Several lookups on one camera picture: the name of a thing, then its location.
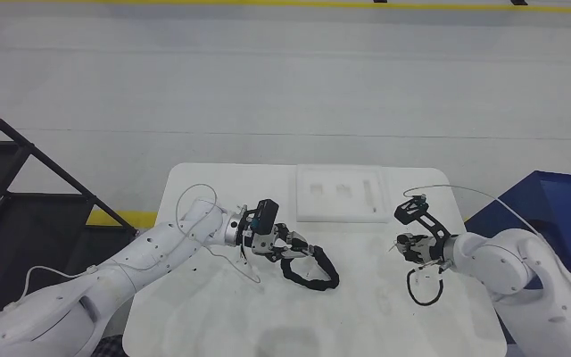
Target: black metal frame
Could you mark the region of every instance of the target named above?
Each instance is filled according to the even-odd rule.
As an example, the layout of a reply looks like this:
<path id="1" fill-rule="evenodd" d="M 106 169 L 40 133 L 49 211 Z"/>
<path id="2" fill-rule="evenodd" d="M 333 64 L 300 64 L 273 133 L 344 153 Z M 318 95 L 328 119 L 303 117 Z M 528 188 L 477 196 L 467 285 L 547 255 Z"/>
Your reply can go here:
<path id="1" fill-rule="evenodd" d="M 64 179 L 67 183 L 72 185 L 77 189 L 86 199 L 92 201 L 94 205 L 101 208 L 105 213 L 109 214 L 114 220 L 119 222 L 121 226 L 128 230 L 133 236 L 137 233 L 137 230 L 128 224 L 124 219 L 121 218 L 117 212 L 111 209 L 107 204 L 101 201 L 96 195 L 89 191 L 86 187 L 81 185 L 79 181 L 74 179 L 67 171 L 65 171 L 61 166 L 50 159 L 46 154 L 39 150 L 33 143 L 29 142 L 27 138 L 21 135 L 18 131 L 12 128 L 7 122 L 0 118 L 0 131 L 4 132 L 11 140 L 14 141 L 19 147 L 17 154 L 15 155 L 12 167 L 6 178 L 0 182 L 0 195 L 7 194 L 7 188 L 12 183 L 13 179 L 16 177 L 18 171 L 20 171 L 24 162 L 28 159 L 30 155 L 34 156 L 40 160 L 45 166 L 47 166 L 51 171 L 55 172 L 59 177 Z"/>

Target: yellow floor line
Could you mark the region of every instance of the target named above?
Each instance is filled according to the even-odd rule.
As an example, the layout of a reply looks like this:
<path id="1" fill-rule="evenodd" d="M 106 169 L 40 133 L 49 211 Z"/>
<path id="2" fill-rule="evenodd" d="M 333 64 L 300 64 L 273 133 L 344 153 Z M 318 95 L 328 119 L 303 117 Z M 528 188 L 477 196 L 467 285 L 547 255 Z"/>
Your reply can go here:
<path id="1" fill-rule="evenodd" d="M 135 228 L 152 228 L 157 219 L 157 212 L 117 211 L 117 213 Z M 90 226 L 120 226 L 107 213 L 97 210 L 91 212 L 87 225 Z"/>
<path id="2" fill-rule="evenodd" d="M 201 5 L 263 5 L 308 6 L 337 8 L 375 8 L 400 10 L 512 11 L 571 13 L 571 6 L 514 6 L 510 4 L 382 4 L 363 0 L 362 3 L 303 0 L 0 0 L 0 3 L 94 3 L 94 4 L 201 4 Z"/>

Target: floor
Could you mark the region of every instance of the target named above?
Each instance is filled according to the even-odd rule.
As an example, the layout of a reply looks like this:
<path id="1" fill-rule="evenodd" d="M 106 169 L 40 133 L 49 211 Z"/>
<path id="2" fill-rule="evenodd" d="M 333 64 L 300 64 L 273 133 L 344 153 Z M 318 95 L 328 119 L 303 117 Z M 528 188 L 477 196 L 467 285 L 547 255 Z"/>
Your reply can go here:
<path id="1" fill-rule="evenodd" d="M 179 162 L 436 167 L 495 195 L 571 172 L 568 14 L 0 9 L 1 116 L 117 210 L 156 211 Z M 34 162 L 14 185 L 69 190 Z"/>

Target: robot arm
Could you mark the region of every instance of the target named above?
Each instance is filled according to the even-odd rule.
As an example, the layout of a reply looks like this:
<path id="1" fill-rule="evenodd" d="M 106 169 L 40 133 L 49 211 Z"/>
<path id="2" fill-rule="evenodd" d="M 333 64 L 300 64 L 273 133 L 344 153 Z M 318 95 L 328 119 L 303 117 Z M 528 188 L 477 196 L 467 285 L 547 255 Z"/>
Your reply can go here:
<path id="1" fill-rule="evenodd" d="M 523 229 L 507 229 L 490 239 L 474 233 L 453 236 L 427 209 L 426 198 L 419 195 L 395 212 L 403 224 L 416 220 L 432 233 L 399 235 L 396 245 L 405 259 L 423 266 L 435 263 L 441 273 L 450 268 L 479 280 L 526 356 L 569 355 L 571 286 L 568 271 L 547 244 Z M 525 289 L 535 277 L 541 280 L 542 289 Z"/>
<path id="2" fill-rule="evenodd" d="M 274 225 L 277 208 L 264 200 L 255 210 L 244 206 L 235 213 L 196 199 L 179 227 L 177 222 L 160 223 L 85 275 L 6 306 L 0 312 L 0 357 L 90 356 L 122 304 L 203 246 L 251 247 L 272 262 L 312 255 L 312 246 L 303 244 L 301 236 Z M 278 238 L 292 248 L 276 247 Z"/>

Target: coiled black cable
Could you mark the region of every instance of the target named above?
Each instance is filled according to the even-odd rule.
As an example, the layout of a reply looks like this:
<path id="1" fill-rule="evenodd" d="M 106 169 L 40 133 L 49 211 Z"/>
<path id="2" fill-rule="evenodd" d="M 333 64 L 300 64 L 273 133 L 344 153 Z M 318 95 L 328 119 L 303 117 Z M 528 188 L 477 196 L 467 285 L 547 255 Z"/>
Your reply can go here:
<path id="1" fill-rule="evenodd" d="M 420 268 L 418 268 L 418 271 L 421 271 L 424 268 L 425 267 L 420 267 Z M 416 269 L 413 269 L 413 270 L 409 271 L 409 273 L 407 274 L 407 288 L 409 289 L 409 295 L 410 295 L 410 298 L 412 298 L 412 301 L 414 301 L 417 305 L 420 305 L 420 306 L 430 306 L 433 303 L 436 303 L 438 300 L 440 300 L 440 296 L 442 296 L 443 290 L 444 290 L 444 282 L 443 282 L 442 277 L 440 277 L 440 288 L 438 289 L 438 294 L 436 295 L 436 297 L 434 299 L 432 299 L 431 301 L 429 301 L 427 303 L 422 303 L 419 300 L 417 300 L 415 295 L 412 294 L 412 290 L 410 289 L 410 276 L 412 274 L 414 274 L 415 271 L 416 271 Z M 441 275 L 443 272 L 444 272 L 444 269 L 442 267 L 438 268 L 438 275 Z"/>

